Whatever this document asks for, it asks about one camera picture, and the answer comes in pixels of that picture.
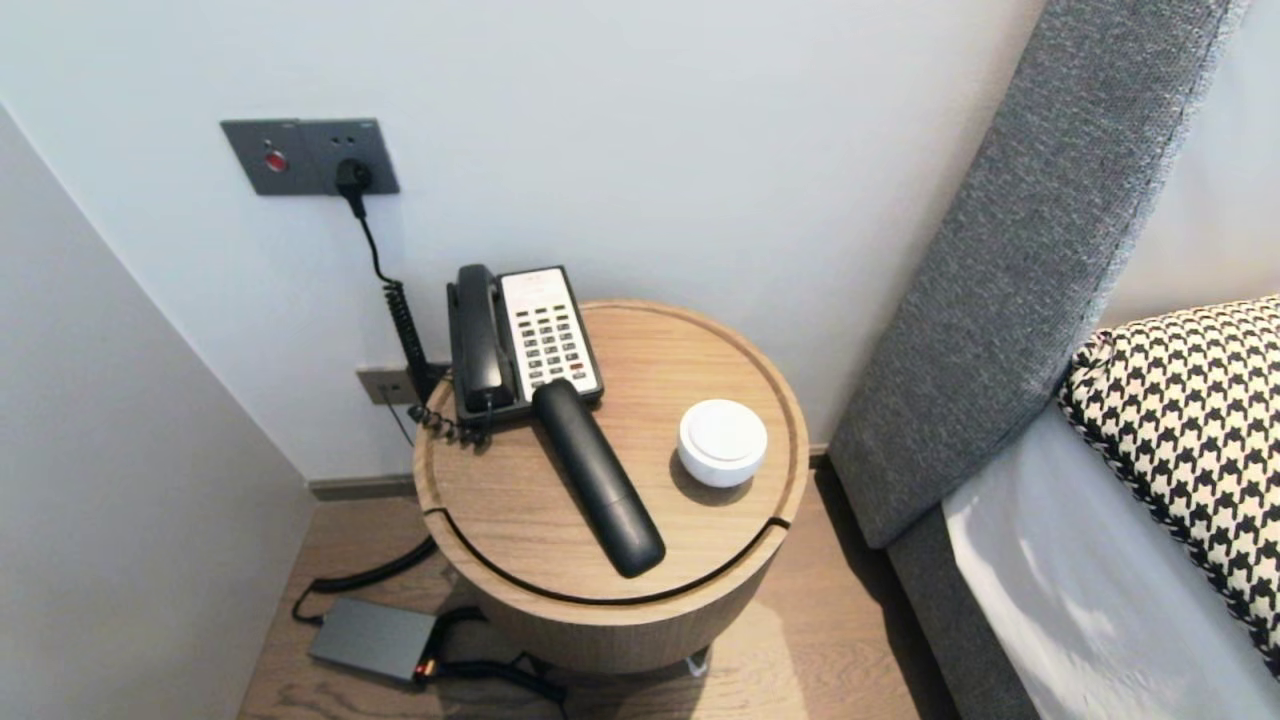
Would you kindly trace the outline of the white round smart speaker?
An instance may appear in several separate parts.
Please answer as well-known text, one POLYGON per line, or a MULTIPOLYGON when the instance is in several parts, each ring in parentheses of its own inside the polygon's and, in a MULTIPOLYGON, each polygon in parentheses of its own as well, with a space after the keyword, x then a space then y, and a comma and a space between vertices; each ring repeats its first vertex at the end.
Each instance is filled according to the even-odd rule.
POLYGON ((763 419, 732 400, 695 404, 678 424, 678 460, 686 473, 710 488, 746 484, 762 468, 768 447, 763 419))

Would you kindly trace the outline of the black TV remote control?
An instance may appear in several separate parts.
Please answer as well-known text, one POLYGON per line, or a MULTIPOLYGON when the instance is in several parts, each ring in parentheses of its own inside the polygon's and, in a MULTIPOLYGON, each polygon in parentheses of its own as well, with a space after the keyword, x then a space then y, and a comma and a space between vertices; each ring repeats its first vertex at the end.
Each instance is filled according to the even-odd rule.
POLYGON ((532 411, 614 570, 635 578, 659 565, 666 557, 659 529, 576 388, 564 379, 536 388, 532 411))

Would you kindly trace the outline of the round wooden side table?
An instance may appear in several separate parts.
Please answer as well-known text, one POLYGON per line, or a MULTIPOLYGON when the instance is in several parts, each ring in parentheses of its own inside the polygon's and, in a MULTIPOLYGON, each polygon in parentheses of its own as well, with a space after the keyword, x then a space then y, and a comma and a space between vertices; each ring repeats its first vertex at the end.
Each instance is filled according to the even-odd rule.
POLYGON ((794 520, 809 473, 809 438, 794 392, 737 332, 699 313, 636 300, 586 302, 582 318, 605 392, 594 409, 666 543, 666 557, 627 579, 588 525, 544 430, 532 420, 493 432, 475 448, 420 428, 413 451, 422 514, 443 509, 466 544, 502 577, 553 600, 641 603, 695 587, 733 561, 772 519, 794 520), (705 506, 671 483, 678 424, 709 398, 744 404, 765 423, 769 447, 750 492, 705 506), (527 473, 544 489, 489 475, 527 473))

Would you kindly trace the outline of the black telephone base white keypad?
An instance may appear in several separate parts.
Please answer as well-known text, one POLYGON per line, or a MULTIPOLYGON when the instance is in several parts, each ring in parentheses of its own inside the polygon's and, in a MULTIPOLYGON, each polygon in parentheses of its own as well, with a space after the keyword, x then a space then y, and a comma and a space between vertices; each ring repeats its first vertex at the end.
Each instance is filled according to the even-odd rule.
MULTIPOLYGON (((564 268, 493 275, 499 309, 506 313, 509 328, 508 354, 517 380, 517 398, 485 416, 461 416, 454 397, 454 416, 460 424, 468 430, 490 430, 498 424, 521 420, 532 411, 534 391, 557 379, 568 380, 588 405, 599 404, 605 391, 604 380, 564 268)), ((449 325, 453 283, 445 288, 449 325)), ((451 350, 454 396, 452 333, 451 350)))

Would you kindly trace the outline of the black telephone handset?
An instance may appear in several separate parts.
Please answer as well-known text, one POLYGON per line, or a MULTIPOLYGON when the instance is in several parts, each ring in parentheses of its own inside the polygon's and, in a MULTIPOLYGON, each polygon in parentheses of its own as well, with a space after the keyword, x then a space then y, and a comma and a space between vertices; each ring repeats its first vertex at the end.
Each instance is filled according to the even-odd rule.
POLYGON ((461 416, 485 416, 517 398, 509 328, 495 277, 483 264, 462 266, 451 286, 454 397, 461 416))

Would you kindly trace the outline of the black power plug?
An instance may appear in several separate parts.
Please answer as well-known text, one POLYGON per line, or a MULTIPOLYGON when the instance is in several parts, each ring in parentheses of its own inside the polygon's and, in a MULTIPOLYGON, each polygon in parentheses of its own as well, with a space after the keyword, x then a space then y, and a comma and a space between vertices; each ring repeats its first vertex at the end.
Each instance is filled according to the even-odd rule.
POLYGON ((372 186, 370 167, 357 158, 346 158, 337 165, 334 184, 339 196, 347 201, 353 217, 365 223, 367 210, 364 199, 372 186))

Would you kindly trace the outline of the grey fabric headboard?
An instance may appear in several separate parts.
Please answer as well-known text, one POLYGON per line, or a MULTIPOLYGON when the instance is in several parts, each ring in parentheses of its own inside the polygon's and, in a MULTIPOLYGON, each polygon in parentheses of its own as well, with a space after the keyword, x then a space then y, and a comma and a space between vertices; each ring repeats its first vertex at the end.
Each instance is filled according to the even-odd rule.
POLYGON ((1096 327, 1254 0, 1046 0, 829 442, 891 546, 1024 432, 1096 327))

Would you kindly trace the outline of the grey power adapter box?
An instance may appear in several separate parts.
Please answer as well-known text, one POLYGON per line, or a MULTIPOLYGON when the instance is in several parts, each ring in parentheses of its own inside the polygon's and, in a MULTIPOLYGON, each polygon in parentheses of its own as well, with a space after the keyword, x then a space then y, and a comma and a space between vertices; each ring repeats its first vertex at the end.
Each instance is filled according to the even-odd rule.
POLYGON ((399 684, 419 682, 435 615, 338 598, 307 650, 311 660, 399 684))

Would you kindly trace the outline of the grey fabric bed base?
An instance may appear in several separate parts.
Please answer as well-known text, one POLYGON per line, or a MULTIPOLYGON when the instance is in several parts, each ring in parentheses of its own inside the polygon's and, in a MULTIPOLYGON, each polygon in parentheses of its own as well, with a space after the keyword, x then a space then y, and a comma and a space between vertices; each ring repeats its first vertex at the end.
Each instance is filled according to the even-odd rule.
POLYGON ((963 720, 1041 720, 955 560, 940 505, 887 548, 963 720))

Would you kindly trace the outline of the black white houndstooth pillow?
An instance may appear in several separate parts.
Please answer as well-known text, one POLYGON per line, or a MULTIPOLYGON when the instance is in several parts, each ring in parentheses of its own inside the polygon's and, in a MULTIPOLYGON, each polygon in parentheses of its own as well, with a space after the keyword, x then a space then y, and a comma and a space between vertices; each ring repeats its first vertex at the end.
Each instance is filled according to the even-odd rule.
POLYGON ((1057 402, 1280 683, 1280 293, 1097 331, 1057 402))

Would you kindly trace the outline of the small bronze wall outlet plate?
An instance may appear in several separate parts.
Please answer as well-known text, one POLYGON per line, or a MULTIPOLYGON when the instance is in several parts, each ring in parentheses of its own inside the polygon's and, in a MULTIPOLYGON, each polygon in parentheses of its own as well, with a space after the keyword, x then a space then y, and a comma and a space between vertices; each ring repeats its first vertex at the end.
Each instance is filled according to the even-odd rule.
POLYGON ((356 378, 375 405, 413 406, 421 404, 420 393, 407 366, 361 366, 356 378))

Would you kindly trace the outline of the grey wall socket panel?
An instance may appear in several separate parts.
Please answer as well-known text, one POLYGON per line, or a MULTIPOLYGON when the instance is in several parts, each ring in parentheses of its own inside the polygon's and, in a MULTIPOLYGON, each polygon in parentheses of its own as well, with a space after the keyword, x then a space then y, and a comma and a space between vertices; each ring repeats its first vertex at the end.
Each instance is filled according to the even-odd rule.
POLYGON ((300 128, 325 195, 338 195, 337 169, 347 159, 364 163, 372 173, 367 193, 401 192, 396 168, 375 118, 302 120, 300 128))

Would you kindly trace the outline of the grey switch panel red button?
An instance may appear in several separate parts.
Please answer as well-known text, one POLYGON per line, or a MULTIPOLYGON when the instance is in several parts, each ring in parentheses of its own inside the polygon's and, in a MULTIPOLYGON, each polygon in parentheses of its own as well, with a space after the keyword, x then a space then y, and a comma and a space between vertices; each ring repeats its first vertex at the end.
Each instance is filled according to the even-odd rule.
POLYGON ((314 191, 314 167, 297 119, 229 119, 219 126, 256 195, 314 191))

